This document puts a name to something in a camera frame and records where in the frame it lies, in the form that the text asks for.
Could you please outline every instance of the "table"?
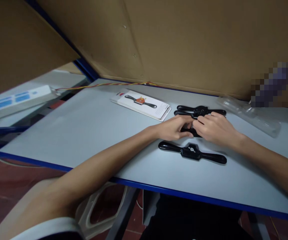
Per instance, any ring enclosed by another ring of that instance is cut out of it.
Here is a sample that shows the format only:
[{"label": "table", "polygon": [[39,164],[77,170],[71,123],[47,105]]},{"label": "table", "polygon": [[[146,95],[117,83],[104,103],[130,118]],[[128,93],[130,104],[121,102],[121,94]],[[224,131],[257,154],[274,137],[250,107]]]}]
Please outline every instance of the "table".
[{"label": "table", "polygon": [[[98,79],[92,84],[115,81]],[[157,120],[110,102],[124,86],[84,89],[0,149],[0,156],[70,170],[101,150],[128,138]],[[127,88],[170,104],[218,109],[214,96],[164,88],[133,85]],[[276,139],[232,113],[227,119],[259,144],[288,157],[288,109],[267,109],[278,116],[282,128]],[[184,159],[178,153],[158,149],[155,141],[135,156],[112,181],[179,197],[288,219],[288,195],[260,169],[237,153],[204,139],[180,139],[197,143],[202,152],[221,153],[226,165],[201,159]]]},{"label": "table", "polygon": [[[41,87],[46,84],[50,85],[53,88],[69,88],[73,86],[80,86],[83,82],[86,82],[84,75],[53,70],[31,81],[28,81],[6,92],[1,93],[0,98],[7,97],[18,92],[25,92],[29,89]],[[36,115],[38,112],[40,112],[43,108],[46,108],[47,106],[49,106],[49,102],[42,103],[34,107],[25,109],[23,111],[0,118],[0,127],[13,126],[24,118],[28,119]]]}]

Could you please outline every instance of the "blue table edge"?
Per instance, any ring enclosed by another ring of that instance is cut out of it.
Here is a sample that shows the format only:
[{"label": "blue table edge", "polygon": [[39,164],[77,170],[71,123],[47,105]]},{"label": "blue table edge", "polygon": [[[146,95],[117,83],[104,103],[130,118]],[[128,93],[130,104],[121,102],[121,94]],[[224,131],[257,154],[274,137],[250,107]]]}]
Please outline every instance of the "blue table edge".
[{"label": "blue table edge", "polygon": [[[4,152],[0,152],[0,157],[1,158],[9,158],[9,159],[13,159],[13,160],[17,160],[17,161],[21,161],[21,162],[25,162],[25,163],[30,163],[30,164],[34,164],[34,165],[38,165],[38,166],[42,166],[42,167],[47,167],[47,168],[52,168],[55,170],[60,170],[60,171],[65,171],[65,172],[69,172],[70,170],[73,169],[71,167],[65,167],[62,165],[54,164],[54,163],[43,162],[40,160],[35,160],[32,158],[22,157],[22,156],[10,154],[10,153],[4,153]],[[153,186],[153,185],[135,182],[135,181],[126,180],[126,179],[117,178],[117,177],[112,177],[109,181],[114,182],[114,183],[118,183],[118,184],[122,184],[122,185],[126,185],[126,186],[130,186],[130,187],[148,190],[148,191],[159,192],[159,193],[172,195],[172,196],[176,196],[176,197],[191,199],[194,201],[200,201],[200,202],[204,202],[204,203],[215,204],[215,205],[219,205],[219,206],[223,206],[223,207],[229,207],[229,208],[234,208],[234,209],[238,209],[238,210],[242,210],[242,211],[248,211],[248,212],[253,212],[256,214],[262,214],[262,215],[267,215],[267,216],[271,216],[271,217],[276,217],[276,218],[288,220],[288,213],[282,213],[282,212],[277,212],[277,211],[268,210],[268,209],[264,209],[264,208],[253,207],[253,206],[249,206],[249,205],[245,205],[245,204],[234,203],[234,202],[230,202],[230,201],[226,201],[226,200],[221,200],[221,199],[216,199],[216,198],[211,198],[211,197],[205,197],[205,196],[201,196],[201,195],[197,195],[197,194],[192,194],[192,193],[182,192],[182,191],[178,191],[178,190],[172,190],[169,188]]]}]

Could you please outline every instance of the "person's left hand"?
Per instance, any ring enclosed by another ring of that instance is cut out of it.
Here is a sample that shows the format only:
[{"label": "person's left hand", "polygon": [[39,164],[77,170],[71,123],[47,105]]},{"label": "person's left hand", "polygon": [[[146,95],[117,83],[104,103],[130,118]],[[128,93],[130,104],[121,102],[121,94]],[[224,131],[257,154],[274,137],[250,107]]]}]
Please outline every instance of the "person's left hand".
[{"label": "person's left hand", "polygon": [[194,119],[191,116],[176,115],[175,117],[162,122],[160,124],[154,125],[153,131],[156,131],[157,137],[173,141],[178,140],[183,137],[193,137],[190,132],[181,132],[181,128],[187,124],[187,128],[191,128]]}]

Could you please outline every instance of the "pixelated area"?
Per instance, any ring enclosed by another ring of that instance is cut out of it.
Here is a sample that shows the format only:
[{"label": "pixelated area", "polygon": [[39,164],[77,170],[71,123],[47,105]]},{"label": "pixelated area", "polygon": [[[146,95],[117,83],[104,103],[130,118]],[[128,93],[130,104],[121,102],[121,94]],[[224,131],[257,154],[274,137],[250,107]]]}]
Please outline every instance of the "pixelated area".
[{"label": "pixelated area", "polygon": [[288,62],[277,62],[251,84],[252,107],[288,107]]}]

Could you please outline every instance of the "white sleeve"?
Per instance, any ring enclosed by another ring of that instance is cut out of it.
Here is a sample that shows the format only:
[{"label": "white sleeve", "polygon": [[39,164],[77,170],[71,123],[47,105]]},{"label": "white sleeve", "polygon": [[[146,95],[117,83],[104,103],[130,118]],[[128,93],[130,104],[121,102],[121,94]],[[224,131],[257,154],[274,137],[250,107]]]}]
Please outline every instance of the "white sleeve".
[{"label": "white sleeve", "polygon": [[75,219],[70,217],[60,217],[31,227],[13,237],[11,240],[38,240],[61,232],[76,232],[84,239],[82,231]]}]

